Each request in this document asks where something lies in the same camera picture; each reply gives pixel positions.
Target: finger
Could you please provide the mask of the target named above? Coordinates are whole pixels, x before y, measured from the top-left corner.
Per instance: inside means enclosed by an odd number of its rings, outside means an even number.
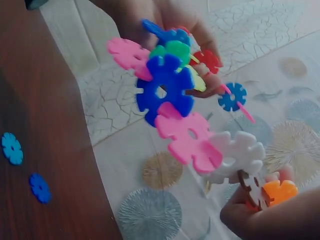
[[[239,186],[238,189],[234,192],[232,197],[229,199],[227,204],[245,204],[248,201],[248,192],[244,190],[242,186]]]
[[[290,166],[289,164],[284,165],[283,168],[281,168],[279,170],[279,180],[282,183],[284,180],[290,180],[292,182],[294,182],[294,170],[292,168],[292,166]]]
[[[264,179],[268,183],[268,182],[279,180],[279,177],[280,177],[280,173],[276,171],[274,173],[266,175]]]
[[[244,238],[253,230],[252,217],[255,210],[245,204],[226,205],[220,212],[220,220],[238,237]]]
[[[196,24],[192,29],[190,29],[190,32],[194,36],[194,39],[200,46],[201,50],[210,50],[218,58],[219,67],[223,67],[224,64],[218,51],[217,41],[212,32],[206,27],[206,24],[202,20],[198,19]]]
[[[209,72],[209,69],[204,64],[198,64],[194,66],[194,69],[197,71],[200,77],[202,77],[206,90],[201,92],[197,90],[186,91],[186,94],[193,95],[197,98],[209,98],[215,94],[224,94],[225,90],[220,88],[221,79],[218,75]]]

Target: pink snowflake toy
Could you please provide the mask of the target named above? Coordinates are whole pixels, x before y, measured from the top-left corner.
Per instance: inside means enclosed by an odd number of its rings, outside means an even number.
[[[134,69],[139,79],[151,81],[152,76],[146,66],[150,51],[142,48],[138,43],[115,37],[108,41],[106,48],[113,55],[114,61],[125,70]]]
[[[164,102],[158,109],[155,126],[161,138],[173,140],[168,150],[180,163],[187,165],[193,161],[199,174],[211,173],[221,165],[223,155],[209,142],[214,133],[199,113],[182,117],[170,102]]]

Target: circular pattern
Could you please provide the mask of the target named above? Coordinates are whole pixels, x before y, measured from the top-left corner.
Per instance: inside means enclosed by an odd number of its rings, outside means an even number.
[[[273,143],[266,150],[264,165],[269,173],[290,164],[294,182],[303,186],[320,170],[320,138],[300,121],[285,121],[274,127]]]
[[[121,203],[119,226],[126,240],[168,240],[182,224],[178,200],[168,191],[140,188]]]
[[[225,93],[220,95],[218,99],[218,104],[223,107],[223,109],[227,112],[238,111],[240,107],[237,102],[245,105],[246,99],[244,98],[247,95],[247,91],[240,83],[229,82],[226,84],[228,89],[231,91],[231,94]]]
[[[288,120],[301,121],[320,133],[320,107],[308,99],[298,99],[286,109]]]
[[[5,132],[1,138],[1,145],[4,156],[13,165],[22,164],[24,153],[21,150],[20,142],[15,135],[10,132]]]
[[[236,132],[244,131],[255,136],[256,140],[267,146],[272,141],[272,130],[261,117],[253,115],[255,123],[253,124],[246,116],[241,115],[230,120],[224,127],[234,138]]]
[[[233,194],[236,192],[238,187],[240,186],[240,183],[235,183],[235,184],[229,184],[227,189],[224,191],[223,194],[223,204],[225,205],[229,199],[233,196]]]
[[[30,176],[29,184],[33,195],[36,196],[40,203],[47,204],[51,200],[52,195],[49,186],[38,173],[34,173]]]
[[[286,57],[280,60],[280,67],[284,74],[291,78],[302,78],[307,74],[306,65],[298,58]]]
[[[183,165],[168,152],[161,152],[149,158],[142,171],[142,179],[152,189],[163,190],[179,181]]]

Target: brown table surface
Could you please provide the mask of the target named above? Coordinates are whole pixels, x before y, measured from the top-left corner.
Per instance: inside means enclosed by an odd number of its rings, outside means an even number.
[[[0,135],[20,141],[22,165],[0,154],[0,240],[119,240],[96,165],[78,84],[39,11],[0,3]],[[39,173],[52,193],[33,196]]]

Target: cracked pattern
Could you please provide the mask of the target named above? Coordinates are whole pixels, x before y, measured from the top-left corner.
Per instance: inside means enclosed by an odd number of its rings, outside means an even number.
[[[304,0],[255,0],[211,12],[207,24],[220,44],[224,63],[220,74],[229,74],[271,50],[318,30],[314,24],[316,17],[310,17],[306,8]],[[192,52],[197,49],[198,46],[192,45]],[[145,112],[139,112],[136,104],[135,94],[139,90],[135,82],[132,72],[113,62],[78,79],[93,145],[143,118]]]

